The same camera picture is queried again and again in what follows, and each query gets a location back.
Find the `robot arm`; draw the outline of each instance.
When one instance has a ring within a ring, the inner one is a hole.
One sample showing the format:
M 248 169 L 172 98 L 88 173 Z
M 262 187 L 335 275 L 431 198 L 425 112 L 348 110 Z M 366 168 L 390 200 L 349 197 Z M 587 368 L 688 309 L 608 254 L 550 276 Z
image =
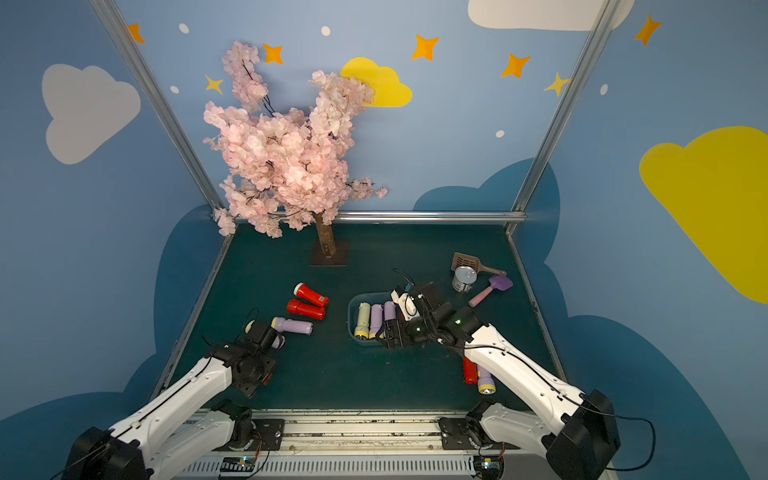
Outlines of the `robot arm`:
M 193 413 L 230 385 L 246 397 L 266 384 L 283 337 L 251 324 L 246 337 L 215 345 L 186 375 L 106 432 L 91 428 L 75 440 L 62 480 L 167 480 L 201 455 L 253 438 L 250 409 L 228 402 L 173 435 Z
M 602 393 L 585 395 L 509 343 L 472 309 L 454 310 L 434 283 L 392 293 L 406 318 L 384 322 L 376 339 L 389 348 L 433 341 L 487 369 L 535 415 L 501 403 L 470 412 L 479 438 L 507 442 L 545 457 L 561 478 L 595 480 L 620 446 L 613 406 Z

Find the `litter scoop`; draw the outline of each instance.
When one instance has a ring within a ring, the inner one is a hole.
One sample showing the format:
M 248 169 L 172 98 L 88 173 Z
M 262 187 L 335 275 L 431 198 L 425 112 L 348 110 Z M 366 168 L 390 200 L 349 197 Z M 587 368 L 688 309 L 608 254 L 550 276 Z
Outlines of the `litter scoop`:
M 477 273 L 488 272 L 488 273 L 493 273 L 494 275 L 507 276 L 507 273 L 504 270 L 497 270 L 495 268 L 485 266 L 482 263 L 480 263 L 480 259 L 478 257 L 473 257 L 472 255 L 465 255 L 459 252 L 456 252 L 453 254 L 453 261 L 451 262 L 451 270 L 455 271 L 457 266 L 470 266 Z

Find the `dark blue cloud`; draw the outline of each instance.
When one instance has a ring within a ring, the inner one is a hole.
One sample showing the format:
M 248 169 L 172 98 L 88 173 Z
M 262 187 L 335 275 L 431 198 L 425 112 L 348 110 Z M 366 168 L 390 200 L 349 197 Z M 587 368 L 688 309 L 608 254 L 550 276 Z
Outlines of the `dark blue cloud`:
M 50 477 L 64 467 L 71 444 L 78 435 L 91 426 L 106 429 L 149 400 L 222 241 L 216 224 L 210 219 L 208 205 L 193 209 L 179 220 L 168 237 L 157 268 L 154 291 L 156 353 L 141 364 L 123 392 L 64 397 L 0 421 L 0 445 L 3 445 L 0 477 Z M 120 359 L 94 359 L 93 368 L 108 371 L 110 362 L 120 362 Z
M 413 210 L 478 212 L 511 210 L 532 161 L 533 159 L 529 158 L 502 168 L 483 182 L 480 188 L 434 188 L 416 201 Z
M 568 317 L 554 273 L 544 263 L 558 231 L 560 194 L 547 166 L 528 204 L 515 244 L 568 376 L 584 391 L 598 389 L 616 412 L 650 419 L 657 430 L 652 463 L 622 478 L 728 478 L 748 480 L 736 452 L 712 413 L 682 373 L 632 329 L 601 316 Z M 614 466 L 639 465 L 650 448 L 644 422 L 619 421 L 622 446 Z

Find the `purple spatula head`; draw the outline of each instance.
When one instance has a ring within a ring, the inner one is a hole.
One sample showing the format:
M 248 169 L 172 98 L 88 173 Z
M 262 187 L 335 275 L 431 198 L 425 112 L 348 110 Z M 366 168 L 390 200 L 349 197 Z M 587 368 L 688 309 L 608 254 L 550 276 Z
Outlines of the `purple spatula head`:
M 491 277 L 491 286 L 494 290 L 508 290 L 512 286 L 512 280 L 503 275 L 494 275 Z

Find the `painted cloud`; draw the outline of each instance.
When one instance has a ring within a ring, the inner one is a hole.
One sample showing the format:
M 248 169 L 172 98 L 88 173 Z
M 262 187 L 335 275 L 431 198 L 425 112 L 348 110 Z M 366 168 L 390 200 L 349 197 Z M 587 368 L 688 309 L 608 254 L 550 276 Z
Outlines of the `painted cloud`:
M 469 0 L 470 19 L 486 28 L 589 31 L 603 0 Z M 634 0 L 621 0 L 612 28 L 629 15 Z
M 56 160 L 85 160 L 136 118 L 141 99 L 133 85 L 90 66 L 51 65 L 43 74 L 43 100 L 53 117 L 45 133 Z

